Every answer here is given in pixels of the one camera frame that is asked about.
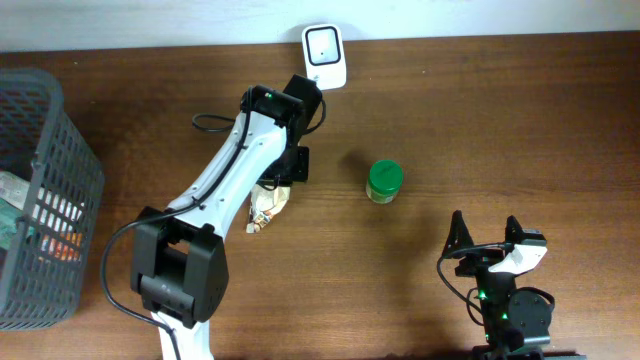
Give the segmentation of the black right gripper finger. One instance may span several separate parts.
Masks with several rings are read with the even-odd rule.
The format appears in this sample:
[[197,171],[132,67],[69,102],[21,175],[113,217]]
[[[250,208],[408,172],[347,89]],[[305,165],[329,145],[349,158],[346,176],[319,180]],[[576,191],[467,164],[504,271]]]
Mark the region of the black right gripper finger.
[[473,246],[474,242],[464,222],[462,211],[454,211],[442,256],[444,258],[460,258]]
[[523,241],[523,229],[514,215],[506,220],[505,242],[508,244],[520,244]]

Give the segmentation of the beige brown snack bag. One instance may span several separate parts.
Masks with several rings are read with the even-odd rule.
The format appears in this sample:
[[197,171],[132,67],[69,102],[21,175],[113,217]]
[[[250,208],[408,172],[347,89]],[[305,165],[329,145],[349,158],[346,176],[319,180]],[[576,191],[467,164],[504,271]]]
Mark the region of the beige brown snack bag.
[[246,232],[254,234],[265,228],[289,201],[290,187],[268,190],[256,184],[250,192],[250,207]]

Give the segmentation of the green lid jar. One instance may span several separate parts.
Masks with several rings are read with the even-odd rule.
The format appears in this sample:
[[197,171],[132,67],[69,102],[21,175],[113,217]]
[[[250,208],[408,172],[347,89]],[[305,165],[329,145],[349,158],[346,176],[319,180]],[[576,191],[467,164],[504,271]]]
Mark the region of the green lid jar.
[[375,162],[366,183],[367,196],[377,204],[392,202],[399,193],[404,181],[402,167],[393,160]]

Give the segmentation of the orange small carton box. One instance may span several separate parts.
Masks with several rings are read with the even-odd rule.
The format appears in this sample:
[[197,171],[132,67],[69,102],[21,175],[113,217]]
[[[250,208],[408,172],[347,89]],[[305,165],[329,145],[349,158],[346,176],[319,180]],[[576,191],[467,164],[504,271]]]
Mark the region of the orange small carton box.
[[66,262],[79,262],[82,258],[81,247],[83,235],[81,233],[62,233],[60,239],[48,235],[37,235],[40,251],[47,256]]

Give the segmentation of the white tube gold cap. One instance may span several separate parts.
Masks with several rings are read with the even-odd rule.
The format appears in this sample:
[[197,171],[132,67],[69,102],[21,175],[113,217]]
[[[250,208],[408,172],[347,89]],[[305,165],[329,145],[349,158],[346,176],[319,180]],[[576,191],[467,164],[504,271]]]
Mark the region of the white tube gold cap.
[[23,210],[30,183],[11,172],[0,173],[1,198],[11,206]]

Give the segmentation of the teal snack packet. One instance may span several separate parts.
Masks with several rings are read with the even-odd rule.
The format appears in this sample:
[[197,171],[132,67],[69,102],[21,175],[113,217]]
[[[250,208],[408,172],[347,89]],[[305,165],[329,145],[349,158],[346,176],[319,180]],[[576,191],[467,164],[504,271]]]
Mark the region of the teal snack packet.
[[23,211],[0,199],[1,248],[9,251],[15,235],[18,233],[16,219]]

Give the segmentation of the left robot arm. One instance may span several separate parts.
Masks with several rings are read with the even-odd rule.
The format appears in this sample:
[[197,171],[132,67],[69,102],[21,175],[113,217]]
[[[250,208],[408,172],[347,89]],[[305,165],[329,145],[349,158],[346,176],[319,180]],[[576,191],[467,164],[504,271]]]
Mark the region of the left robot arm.
[[324,110],[315,81],[300,75],[283,91],[249,88],[201,175],[166,209],[146,207],[138,216],[131,288],[159,329],[164,358],[211,358],[209,320],[229,282],[229,227],[255,186],[307,180],[309,150],[299,142]]

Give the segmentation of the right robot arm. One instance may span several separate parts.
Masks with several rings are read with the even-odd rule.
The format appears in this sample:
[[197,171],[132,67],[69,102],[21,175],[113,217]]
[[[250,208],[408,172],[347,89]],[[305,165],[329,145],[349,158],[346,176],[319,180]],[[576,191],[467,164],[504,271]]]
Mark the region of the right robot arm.
[[[471,350],[473,359],[542,359],[550,343],[554,297],[534,287],[518,287],[516,278],[531,272],[548,251],[542,232],[526,229],[514,216],[506,220],[502,242],[476,244],[462,212],[452,214],[450,230],[436,271],[444,285],[465,304],[471,320],[484,329],[486,343]],[[457,277],[476,286],[465,294],[442,272],[442,262],[457,259]]]

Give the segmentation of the white barcode scanner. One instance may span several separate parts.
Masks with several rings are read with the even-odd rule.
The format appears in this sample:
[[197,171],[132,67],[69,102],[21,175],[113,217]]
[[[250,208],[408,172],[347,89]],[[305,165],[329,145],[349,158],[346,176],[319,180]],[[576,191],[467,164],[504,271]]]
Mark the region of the white barcode scanner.
[[306,27],[301,34],[306,77],[320,90],[344,87],[347,67],[341,29],[335,24]]

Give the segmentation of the grey plastic mesh basket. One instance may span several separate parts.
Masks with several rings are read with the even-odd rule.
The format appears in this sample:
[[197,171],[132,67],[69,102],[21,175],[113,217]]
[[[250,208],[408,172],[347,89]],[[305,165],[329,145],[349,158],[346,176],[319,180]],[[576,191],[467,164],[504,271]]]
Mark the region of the grey plastic mesh basket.
[[[30,183],[9,251],[1,248],[1,328],[32,331],[76,311],[105,177],[64,110],[60,83],[39,69],[1,72],[1,168]],[[81,233],[81,260],[47,256],[37,235]]]

